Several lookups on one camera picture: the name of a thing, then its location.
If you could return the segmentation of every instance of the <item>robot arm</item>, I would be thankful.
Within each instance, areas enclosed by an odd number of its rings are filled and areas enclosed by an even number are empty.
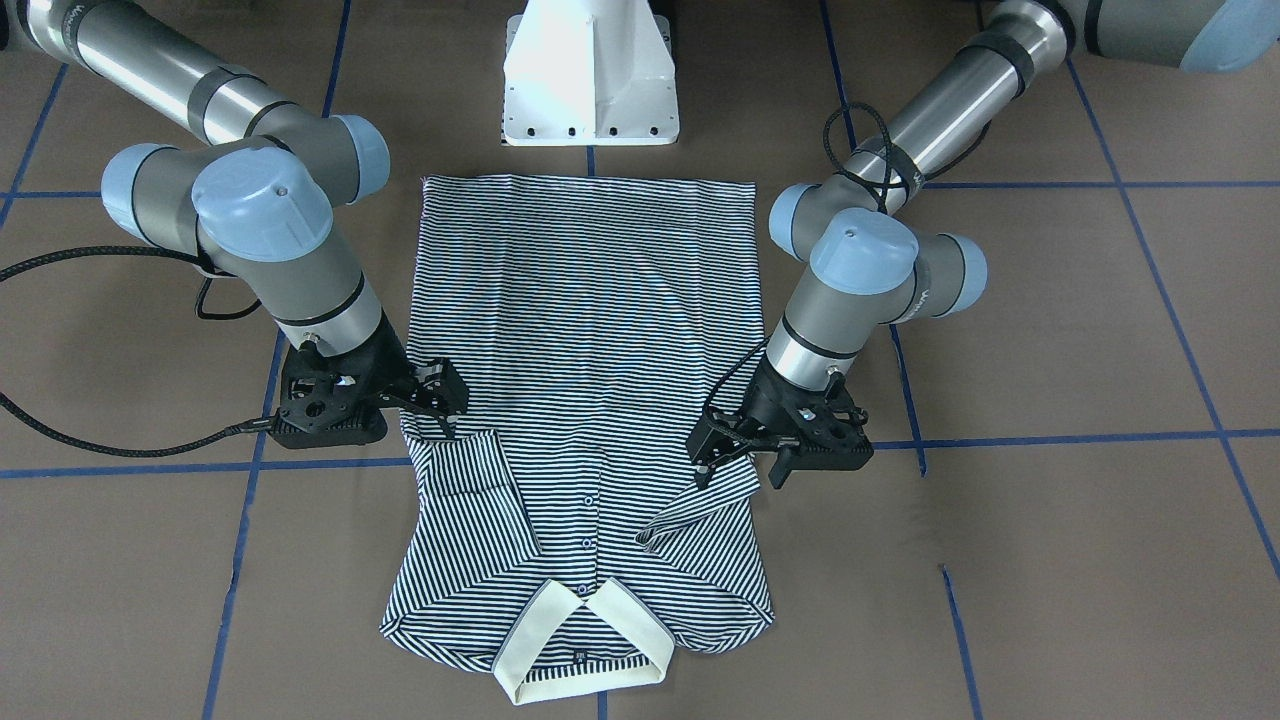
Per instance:
[[[380,409],[436,418],[467,406],[447,359],[410,364],[332,208],[385,184],[367,120],[317,118],[129,0],[6,0],[24,40],[110,79],[209,147],[138,145],[102,176],[111,218],[142,241],[201,259],[259,296],[289,341],[270,434],[285,447],[380,439]]]
[[[1268,0],[1006,0],[951,63],[820,186],[786,190],[769,214],[773,241],[808,270],[796,286],[741,406],[708,402],[686,443],[700,487],[750,451],[776,451],[769,479],[795,469],[856,470],[872,456],[867,414],[845,374],[876,324],[941,318],[986,287],[978,246],[925,237],[890,215],[960,155],[1005,105],[1076,46],[1108,58],[1230,72],[1280,33]]]

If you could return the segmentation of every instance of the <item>white plastic bracket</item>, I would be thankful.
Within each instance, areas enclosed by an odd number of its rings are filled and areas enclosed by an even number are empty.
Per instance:
[[[669,27],[645,0],[529,0],[525,13],[507,22],[503,140],[675,142],[680,111]]]

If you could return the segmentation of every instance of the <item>striped shirt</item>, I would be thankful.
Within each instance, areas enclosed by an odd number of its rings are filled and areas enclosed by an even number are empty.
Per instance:
[[[451,357],[471,409],[457,441],[402,416],[420,515],[383,634],[520,705],[768,628],[755,470],[698,491],[684,447],[763,337],[753,187],[430,177],[424,199],[407,348]]]

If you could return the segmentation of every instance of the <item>light blue joint cap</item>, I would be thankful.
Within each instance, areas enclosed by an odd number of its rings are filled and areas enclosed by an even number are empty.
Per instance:
[[[259,263],[311,252],[333,229],[333,209],[302,160],[279,147],[224,155],[191,188],[200,224],[223,250]]]
[[[782,195],[778,195],[778,199],[773,201],[773,209],[769,210],[769,237],[773,238],[774,245],[796,260],[800,260],[800,256],[796,255],[795,243],[791,241],[791,220],[795,219],[800,197],[814,187],[818,186],[792,184],[783,190]]]
[[[137,179],[142,163],[146,163],[156,150],[166,147],[173,146],[143,142],[125,147],[116,152],[102,170],[102,206],[106,208],[106,214],[111,215],[115,224],[142,241],[147,238],[142,234],[138,217],[133,213],[133,181]]]
[[[333,115],[347,126],[351,142],[356,146],[356,163],[360,164],[360,188],[347,205],[355,205],[362,197],[372,195],[387,184],[392,174],[392,154],[387,149],[383,133],[374,123],[360,115]]]
[[[847,295],[879,295],[911,277],[920,242],[902,223],[864,208],[836,213],[809,266],[823,284]]]
[[[977,242],[963,234],[941,234],[954,240],[960,246],[960,255],[964,258],[964,282],[960,283],[960,295],[956,296],[956,302],[950,310],[937,315],[938,318],[946,318],[954,313],[968,310],[969,306],[982,297],[982,292],[987,290],[987,256],[982,254],[982,249],[978,247]]]
[[[1234,73],[1252,65],[1280,36],[1276,0],[1226,0],[1183,55],[1188,73]]]

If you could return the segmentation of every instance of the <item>black and white striped fabric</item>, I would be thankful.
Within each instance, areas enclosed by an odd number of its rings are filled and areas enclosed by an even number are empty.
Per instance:
[[[402,418],[420,518],[383,633],[521,705],[662,682],[773,620],[746,460],[692,483],[701,402],[763,337],[751,186],[431,177],[408,352],[471,387]],[[741,393],[746,378],[722,392]]]

